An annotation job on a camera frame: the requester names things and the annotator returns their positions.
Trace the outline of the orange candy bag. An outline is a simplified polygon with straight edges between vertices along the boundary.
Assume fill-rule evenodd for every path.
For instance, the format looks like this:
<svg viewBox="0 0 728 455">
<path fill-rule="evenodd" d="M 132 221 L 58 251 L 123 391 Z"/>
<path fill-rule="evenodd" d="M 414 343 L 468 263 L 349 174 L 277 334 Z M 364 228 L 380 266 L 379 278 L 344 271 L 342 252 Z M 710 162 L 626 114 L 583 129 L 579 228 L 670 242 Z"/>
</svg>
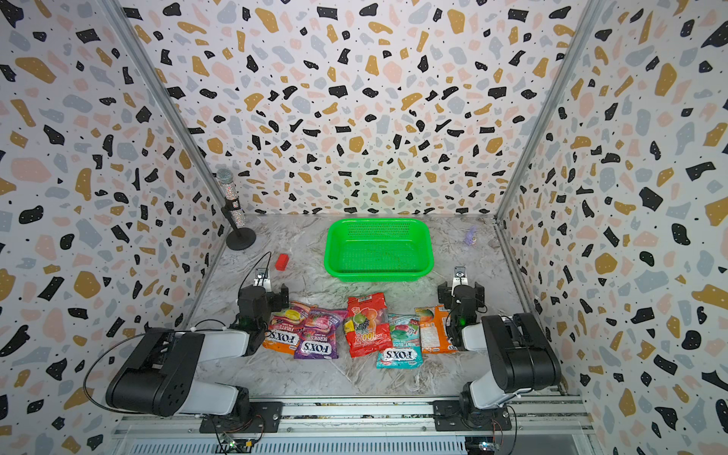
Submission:
<svg viewBox="0 0 728 455">
<path fill-rule="evenodd" d="M 420 307 L 415 309 L 415 315 L 419 320 L 420 344 L 424 354 L 441 355 L 457 352 L 445 328 L 449 310 L 443 305 Z"/>
</svg>

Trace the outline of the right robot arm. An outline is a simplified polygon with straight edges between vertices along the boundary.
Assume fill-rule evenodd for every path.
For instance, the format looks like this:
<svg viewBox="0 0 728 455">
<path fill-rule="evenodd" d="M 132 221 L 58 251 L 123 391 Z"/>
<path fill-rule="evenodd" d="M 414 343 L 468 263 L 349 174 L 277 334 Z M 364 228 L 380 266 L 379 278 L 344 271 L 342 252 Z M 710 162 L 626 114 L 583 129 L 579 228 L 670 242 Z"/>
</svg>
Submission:
<svg viewBox="0 0 728 455">
<path fill-rule="evenodd" d="M 485 288 L 460 278 L 439 284 L 437 293 L 449 311 L 444 323 L 447 340 L 459 351 L 488 356 L 489 371 L 461 392 L 462 417 L 481 417 L 522 394 L 559 384 L 559 360 L 533 314 L 481 316 Z"/>
</svg>

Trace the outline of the orange Fox's fruits bag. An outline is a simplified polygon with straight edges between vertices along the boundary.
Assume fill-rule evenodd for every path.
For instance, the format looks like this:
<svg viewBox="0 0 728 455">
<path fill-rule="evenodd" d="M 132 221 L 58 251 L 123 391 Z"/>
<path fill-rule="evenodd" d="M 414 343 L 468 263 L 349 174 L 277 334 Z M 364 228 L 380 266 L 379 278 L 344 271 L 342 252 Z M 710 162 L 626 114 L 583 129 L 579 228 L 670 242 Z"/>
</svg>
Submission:
<svg viewBox="0 0 728 455">
<path fill-rule="evenodd" d="M 299 347 L 301 330 L 312 307 L 293 301 L 289 307 L 271 314 L 263 347 L 293 356 Z"/>
</svg>

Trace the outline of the red candy bag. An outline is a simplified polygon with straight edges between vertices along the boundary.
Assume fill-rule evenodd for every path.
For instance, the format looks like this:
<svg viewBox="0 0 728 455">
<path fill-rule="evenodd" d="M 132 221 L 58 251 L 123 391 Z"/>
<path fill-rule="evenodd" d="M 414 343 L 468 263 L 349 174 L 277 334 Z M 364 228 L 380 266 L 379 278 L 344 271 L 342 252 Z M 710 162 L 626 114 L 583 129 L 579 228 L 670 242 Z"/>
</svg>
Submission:
<svg viewBox="0 0 728 455">
<path fill-rule="evenodd" d="M 350 297 L 343 330 L 352 358 L 361 358 L 394 347 L 384 294 Z"/>
</svg>

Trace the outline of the teal Fox's candy bag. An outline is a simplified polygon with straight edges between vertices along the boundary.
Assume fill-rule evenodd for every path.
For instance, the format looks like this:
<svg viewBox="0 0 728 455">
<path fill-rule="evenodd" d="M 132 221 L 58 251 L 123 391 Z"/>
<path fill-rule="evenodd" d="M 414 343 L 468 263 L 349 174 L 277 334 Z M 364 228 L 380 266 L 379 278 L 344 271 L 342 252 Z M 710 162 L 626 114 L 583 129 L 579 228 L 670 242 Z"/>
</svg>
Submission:
<svg viewBox="0 0 728 455">
<path fill-rule="evenodd" d="M 419 368 L 424 361 L 419 318 L 390 314 L 392 347 L 378 353 L 377 369 Z"/>
</svg>

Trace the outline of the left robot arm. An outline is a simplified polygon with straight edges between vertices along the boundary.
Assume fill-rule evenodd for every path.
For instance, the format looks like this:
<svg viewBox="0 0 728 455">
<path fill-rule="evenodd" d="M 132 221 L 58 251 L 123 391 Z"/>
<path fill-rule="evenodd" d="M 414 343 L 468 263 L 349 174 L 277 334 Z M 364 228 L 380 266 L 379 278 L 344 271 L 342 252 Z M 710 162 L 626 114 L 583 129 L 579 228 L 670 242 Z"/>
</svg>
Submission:
<svg viewBox="0 0 728 455">
<path fill-rule="evenodd" d="M 274 312 L 290 305 L 289 289 L 278 292 L 264 281 L 238 291 L 235 321 L 220 329 L 150 328 L 111 379 L 104 401 L 86 382 L 83 393 L 96 407 L 119 414 L 170 417 L 201 414 L 246 423 L 252 419 L 247 389 L 195 377 L 200 363 L 251 356 L 263 345 Z"/>
</svg>

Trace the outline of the purple Fox's berries bag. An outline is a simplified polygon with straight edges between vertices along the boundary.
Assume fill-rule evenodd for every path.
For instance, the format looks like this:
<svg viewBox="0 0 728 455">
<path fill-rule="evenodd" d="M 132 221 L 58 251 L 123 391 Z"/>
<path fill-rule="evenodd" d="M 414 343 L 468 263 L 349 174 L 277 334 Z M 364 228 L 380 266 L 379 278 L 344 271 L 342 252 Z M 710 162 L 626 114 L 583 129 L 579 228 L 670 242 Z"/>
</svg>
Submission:
<svg viewBox="0 0 728 455">
<path fill-rule="evenodd" d="M 347 312 L 313 308 L 303 323 L 299 345 L 294 353 L 295 359 L 338 359 L 337 329 L 341 327 Z"/>
</svg>

